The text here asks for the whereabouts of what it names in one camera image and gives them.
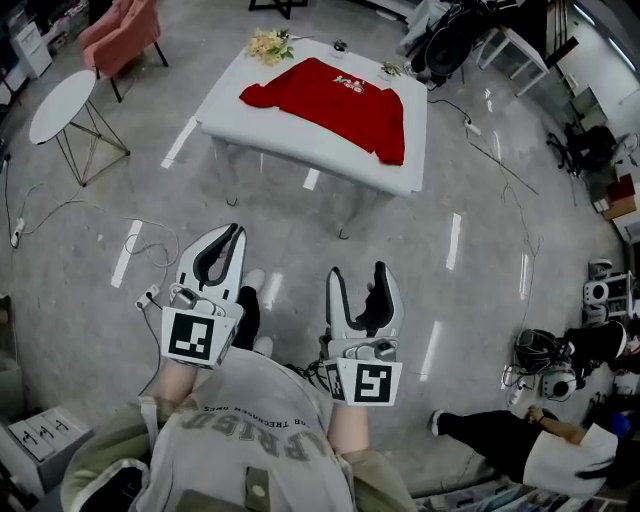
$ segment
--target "gray t-shirt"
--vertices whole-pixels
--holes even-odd
[[[271,510],[354,510],[348,466],[326,438],[332,403],[270,359],[231,348],[161,430],[141,511],[185,491],[245,505],[250,468],[268,473]]]

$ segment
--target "red sweater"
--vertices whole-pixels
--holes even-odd
[[[264,87],[247,87],[240,99],[254,107],[278,107],[374,151],[380,161],[402,165],[402,102],[391,89],[311,58],[293,66]]]

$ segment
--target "shirt sleeve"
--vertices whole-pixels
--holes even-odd
[[[589,427],[580,446],[603,458],[614,457],[618,449],[618,438],[595,423]]]
[[[358,512],[416,511],[398,472],[378,452],[363,450],[342,454],[353,471]]]
[[[376,154],[380,161],[389,165],[404,163],[404,108],[398,95],[392,89],[382,91],[383,109],[385,112],[384,128]]]
[[[175,410],[175,405],[157,399],[156,402],[158,426],[161,427]],[[148,471],[140,462],[148,451],[149,433],[140,404],[128,402],[71,459],[60,488],[63,510],[79,510],[79,501],[89,500],[92,494],[116,478],[119,470]]]
[[[308,61],[309,59],[306,59],[296,64],[280,76],[271,80],[267,85],[250,85],[242,91],[240,99],[252,107],[277,107],[282,100],[282,96],[287,91],[287,86],[289,85],[290,80],[296,75],[296,73],[300,72],[300,69],[302,69]]]

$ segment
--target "white round side table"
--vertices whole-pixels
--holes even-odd
[[[79,71],[78,73],[66,78],[49,93],[41,103],[40,107],[38,107],[36,115],[33,116],[33,120],[31,121],[31,128],[29,129],[29,140],[31,140],[33,144],[45,144],[53,138],[56,139],[67,164],[69,164],[71,172],[78,181],[78,184],[83,187],[86,187],[89,182],[97,178],[109,167],[131,154],[131,151],[127,149],[124,143],[116,135],[104,117],[102,117],[100,112],[98,112],[95,105],[91,103],[89,97],[91,96],[91,92],[93,91],[95,84],[96,76],[93,71],[89,70]],[[93,128],[87,128],[86,126],[82,126],[74,121],[74,118],[83,108],[87,110]],[[109,130],[111,135],[115,138],[115,141],[100,131],[96,124],[94,115],[102,121],[107,130]],[[67,137],[66,131],[68,126],[73,126],[74,128],[91,135],[89,155],[87,156],[87,161],[82,172],[76,164],[75,157],[71,150],[71,145],[69,144],[69,138]],[[102,169],[98,170],[93,176],[88,177],[91,160],[93,159],[96,146],[100,140],[103,140],[107,144],[119,149],[122,152],[122,155],[104,166]]]

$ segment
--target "white sneaker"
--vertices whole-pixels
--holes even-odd
[[[244,279],[242,280],[242,286],[248,286],[249,288],[253,288],[256,293],[260,293],[260,290],[262,290],[266,279],[267,274],[264,273],[264,270],[254,268],[251,272],[244,276]]]
[[[410,60],[405,61],[404,64],[402,65],[402,68],[404,69],[404,72],[407,74],[409,78],[418,78],[418,73],[416,73],[411,67]]]
[[[433,413],[433,416],[431,416],[431,433],[436,437],[440,435],[440,432],[438,430],[438,420],[440,419],[440,416],[443,412],[444,409],[438,409]]]
[[[269,336],[260,336],[253,342],[253,351],[271,359],[273,354],[273,340]]]

